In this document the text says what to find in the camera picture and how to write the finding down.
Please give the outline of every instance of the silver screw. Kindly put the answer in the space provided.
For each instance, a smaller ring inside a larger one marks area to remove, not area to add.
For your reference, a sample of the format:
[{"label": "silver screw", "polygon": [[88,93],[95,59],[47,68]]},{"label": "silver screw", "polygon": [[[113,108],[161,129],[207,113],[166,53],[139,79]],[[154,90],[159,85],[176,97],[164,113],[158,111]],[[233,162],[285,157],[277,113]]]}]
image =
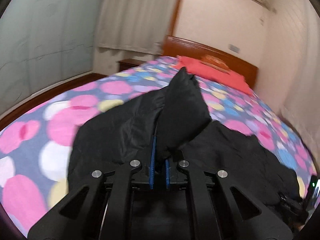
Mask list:
[{"label": "silver screw", "polygon": [[228,173],[224,170],[220,170],[220,171],[218,171],[218,176],[220,178],[225,178],[226,176],[228,176]]},{"label": "silver screw", "polygon": [[138,160],[130,161],[130,165],[132,167],[138,167],[140,165],[140,161],[138,161]]},{"label": "silver screw", "polygon": [[98,178],[98,177],[100,177],[100,176],[102,175],[102,172],[96,170],[96,171],[93,171],[93,172],[91,173],[91,175],[92,175],[92,177],[94,177],[94,178]]},{"label": "silver screw", "polygon": [[179,162],[179,165],[181,167],[188,167],[189,166],[189,162],[186,161],[186,160],[182,160],[182,161]]}]

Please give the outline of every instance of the white sheer curtain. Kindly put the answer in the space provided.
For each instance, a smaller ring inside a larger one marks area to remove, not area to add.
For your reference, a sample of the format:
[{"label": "white sheer curtain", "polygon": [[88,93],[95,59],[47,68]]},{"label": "white sheer curtain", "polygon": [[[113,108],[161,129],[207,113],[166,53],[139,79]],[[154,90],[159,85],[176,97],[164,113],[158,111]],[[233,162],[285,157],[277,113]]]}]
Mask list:
[{"label": "white sheer curtain", "polygon": [[307,39],[304,58],[281,107],[320,166],[320,18],[305,0]]},{"label": "white sheer curtain", "polygon": [[161,54],[176,0],[104,0],[97,47]]}]

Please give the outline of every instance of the black garment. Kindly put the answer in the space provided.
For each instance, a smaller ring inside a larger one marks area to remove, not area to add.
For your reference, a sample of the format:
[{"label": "black garment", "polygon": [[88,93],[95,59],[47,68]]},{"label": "black garment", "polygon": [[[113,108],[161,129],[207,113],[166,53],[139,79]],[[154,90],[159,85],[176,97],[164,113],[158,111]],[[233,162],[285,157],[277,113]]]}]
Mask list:
[{"label": "black garment", "polygon": [[210,120],[194,76],[182,68],[168,87],[116,106],[79,129],[68,168],[69,189],[94,170],[134,159],[150,145],[157,125],[158,163],[180,146],[185,159],[225,169],[266,205],[279,203],[278,192],[299,199],[295,171],[279,163],[255,136],[219,122],[208,125]]}]

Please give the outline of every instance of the wall outlet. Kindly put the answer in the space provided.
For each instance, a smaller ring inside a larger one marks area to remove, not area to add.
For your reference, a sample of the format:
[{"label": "wall outlet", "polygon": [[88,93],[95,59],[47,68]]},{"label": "wall outlet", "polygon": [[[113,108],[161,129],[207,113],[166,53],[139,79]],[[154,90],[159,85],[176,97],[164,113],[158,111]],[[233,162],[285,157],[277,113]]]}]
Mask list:
[{"label": "wall outlet", "polygon": [[235,45],[229,44],[229,49],[234,51],[235,53],[239,53],[240,49],[236,47]]}]

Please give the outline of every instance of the wooden headboard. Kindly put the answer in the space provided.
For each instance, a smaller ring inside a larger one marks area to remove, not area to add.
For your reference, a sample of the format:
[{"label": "wooden headboard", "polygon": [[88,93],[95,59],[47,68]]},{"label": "wooden headboard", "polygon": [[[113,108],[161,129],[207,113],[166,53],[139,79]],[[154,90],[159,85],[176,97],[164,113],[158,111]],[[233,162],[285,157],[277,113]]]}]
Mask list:
[{"label": "wooden headboard", "polygon": [[204,44],[173,36],[167,36],[163,46],[164,56],[176,57],[179,55],[201,59],[202,56],[207,54],[223,60],[231,70],[244,76],[251,89],[254,88],[258,68],[238,57]]}]

